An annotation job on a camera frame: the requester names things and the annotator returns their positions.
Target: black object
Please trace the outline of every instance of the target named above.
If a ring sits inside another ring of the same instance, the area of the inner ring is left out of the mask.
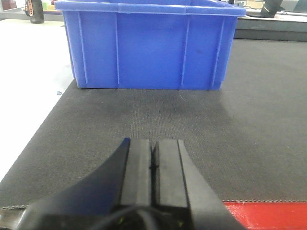
[[[247,12],[246,15],[257,18],[273,18],[283,0],[266,0],[261,12]]]
[[[31,204],[17,230],[245,229],[200,175],[183,141],[159,141],[149,156],[149,141],[124,139],[79,183]]]
[[[41,0],[26,0],[25,14],[30,17],[31,23],[44,23],[44,13]]]

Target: red strip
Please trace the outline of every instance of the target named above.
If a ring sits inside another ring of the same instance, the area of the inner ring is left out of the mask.
[[[249,230],[307,230],[307,202],[224,204]]]

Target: black cable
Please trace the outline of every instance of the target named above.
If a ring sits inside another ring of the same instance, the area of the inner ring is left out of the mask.
[[[150,218],[148,218],[148,215],[145,214],[144,217],[144,212],[141,212],[141,214],[139,213],[139,211],[145,211],[146,214],[151,214],[156,216],[157,218],[159,218],[160,220],[167,222],[169,225],[174,224],[174,221],[172,221],[171,219],[169,219],[168,217],[166,217],[165,215],[163,215],[160,211],[152,208],[152,207],[143,207],[143,206],[132,206],[132,207],[127,207],[124,209],[121,209],[119,211],[116,211],[112,214],[110,214],[109,216],[103,217],[103,219],[99,222],[97,222],[96,224],[94,224],[92,227],[89,228],[89,230],[103,230],[107,227],[109,227],[110,225],[116,223],[121,217],[130,215],[130,214],[135,214],[135,212],[137,212],[139,214],[139,216],[142,218],[144,224],[146,226],[154,226],[156,229],[158,229],[158,227],[156,226],[155,221],[153,220],[153,217],[150,216]]]

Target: white floor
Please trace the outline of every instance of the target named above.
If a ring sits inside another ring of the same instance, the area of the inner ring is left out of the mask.
[[[0,21],[0,181],[73,79],[62,25]]]

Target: gray carpet mat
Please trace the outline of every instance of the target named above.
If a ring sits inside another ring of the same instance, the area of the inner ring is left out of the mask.
[[[236,40],[220,91],[80,90],[73,81],[0,183],[0,207],[70,186],[124,137],[184,140],[222,200],[307,201],[306,50]]]

